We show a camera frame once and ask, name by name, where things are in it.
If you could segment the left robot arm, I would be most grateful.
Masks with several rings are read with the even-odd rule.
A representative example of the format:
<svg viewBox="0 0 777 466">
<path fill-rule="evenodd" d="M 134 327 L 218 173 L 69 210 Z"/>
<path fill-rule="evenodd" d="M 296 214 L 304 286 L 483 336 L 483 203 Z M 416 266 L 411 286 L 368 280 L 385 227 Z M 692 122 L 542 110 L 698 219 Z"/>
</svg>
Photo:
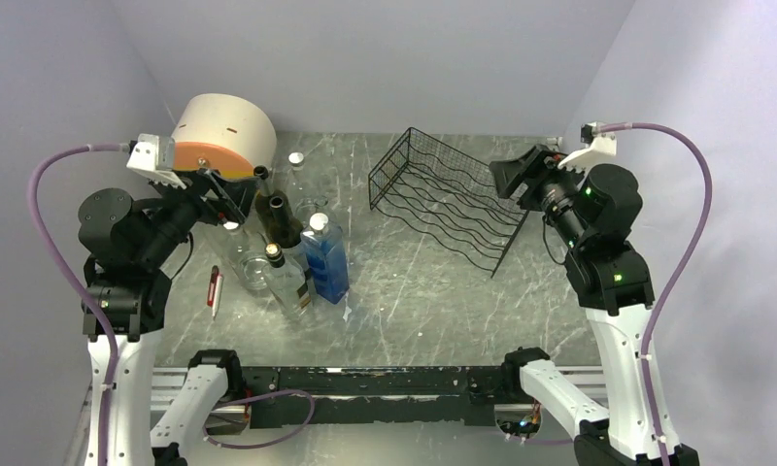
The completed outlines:
<svg viewBox="0 0 777 466">
<path fill-rule="evenodd" d="M 151 423 L 154 359 L 172 285 L 163 265 L 198 223 L 242 225 L 258 179 L 211 169 L 178 174 L 154 198 L 105 188 L 81 204 L 79 239 L 88 251 L 80 287 L 93 377 L 89 465 L 183 465 L 212 408 L 242 397 L 246 377 L 229 349 L 201 350 L 193 374 Z"/>
</svg>

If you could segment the clear bottle gold cap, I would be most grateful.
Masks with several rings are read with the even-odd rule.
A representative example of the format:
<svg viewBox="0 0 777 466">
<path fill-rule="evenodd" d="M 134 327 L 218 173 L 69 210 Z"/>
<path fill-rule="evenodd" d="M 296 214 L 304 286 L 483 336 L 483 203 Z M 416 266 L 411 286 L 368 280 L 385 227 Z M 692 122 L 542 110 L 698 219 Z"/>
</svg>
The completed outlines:
<svg viewBox="0 0 777 466">
<path fill-rule="evenodd" d="M 312 298 L 302 268 L 276 243 L 267 244 L 264 253 L 262 276 L 275 300 L 288 314 L 304 315 L 311 308 Z"/>
</svg>

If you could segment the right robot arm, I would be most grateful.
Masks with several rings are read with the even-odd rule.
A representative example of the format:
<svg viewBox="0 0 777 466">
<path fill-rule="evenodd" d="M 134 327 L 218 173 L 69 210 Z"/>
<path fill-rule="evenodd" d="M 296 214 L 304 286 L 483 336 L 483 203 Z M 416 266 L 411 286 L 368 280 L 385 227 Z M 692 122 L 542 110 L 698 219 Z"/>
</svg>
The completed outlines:
<svg viewBox="0 0 777 466">
<path fill-rule="evenodd" d="M 680 440 L 661 394 L 650 269 L 628 239 L 643 205 L 638 182 L 615 164 L 576 169 L 564 161 L 536 146 L 489 169 L 500 198 L 542 214 L 565 242 L 562 264 L 596 340 L 607 401 L 594 401 L 541 349 L 505 356 L 501 390 L 548 412 L 581 465 L 695 465 L 698 453 Z"/>
</svg>

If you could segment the blue square bottle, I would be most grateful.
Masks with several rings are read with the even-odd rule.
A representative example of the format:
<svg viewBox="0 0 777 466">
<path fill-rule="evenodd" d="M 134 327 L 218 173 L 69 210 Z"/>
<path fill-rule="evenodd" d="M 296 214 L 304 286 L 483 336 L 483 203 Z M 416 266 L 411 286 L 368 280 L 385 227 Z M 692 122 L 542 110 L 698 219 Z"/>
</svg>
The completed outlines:
<svg viewBox="0 0 777 466">
<path fill-rule="evenodd" d="M 350 288 L 342 227 L 326 214 L 315 213 L 301 238 L 317 294 L 338 304 Z"/>
</svg>

